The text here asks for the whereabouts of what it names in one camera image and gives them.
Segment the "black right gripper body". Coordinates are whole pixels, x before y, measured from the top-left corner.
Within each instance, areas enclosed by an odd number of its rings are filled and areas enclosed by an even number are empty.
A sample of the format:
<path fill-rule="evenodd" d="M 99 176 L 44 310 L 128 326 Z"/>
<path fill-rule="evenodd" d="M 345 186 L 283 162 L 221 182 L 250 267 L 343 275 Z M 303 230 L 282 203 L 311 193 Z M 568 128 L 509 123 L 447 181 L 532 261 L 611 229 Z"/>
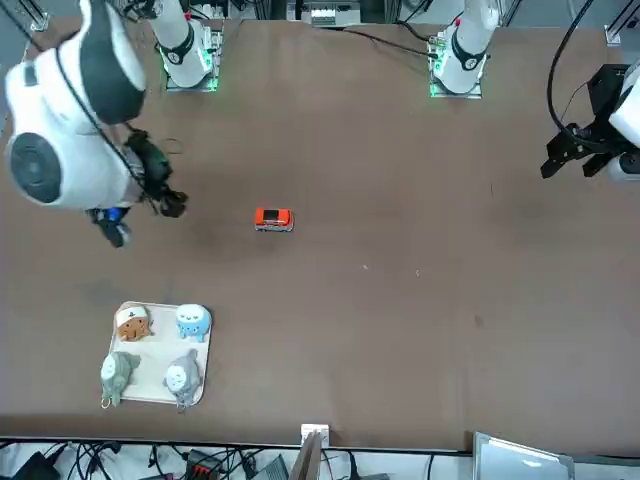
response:
<path fill-rule="evenodd" d="M 152 199 L 162 199 L 170 190 L 168 180 L 172 168 L 169 159 L 145 130 L 130 128 L 124 146 L 137 158 L 135 172 L 142 180 L 145 193 Z"/>

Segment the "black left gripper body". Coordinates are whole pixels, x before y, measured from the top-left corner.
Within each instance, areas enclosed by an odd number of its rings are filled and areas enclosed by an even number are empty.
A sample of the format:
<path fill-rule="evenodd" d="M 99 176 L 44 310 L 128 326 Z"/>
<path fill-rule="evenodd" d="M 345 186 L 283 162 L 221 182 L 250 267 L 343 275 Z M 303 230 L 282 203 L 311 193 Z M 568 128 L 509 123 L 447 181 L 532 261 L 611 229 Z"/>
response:
<path fill-rule="evenodd" d="M 580 156 L 599 153 L 620 153 L 630 143 L 611 125 L 609 117 L 618 104 L 629 64 L 605 64 L 587 82 L 593 112 L 592 121 L 585 127 L 570 123 L 567 128 L 582 139 L 573 140 Z"/>

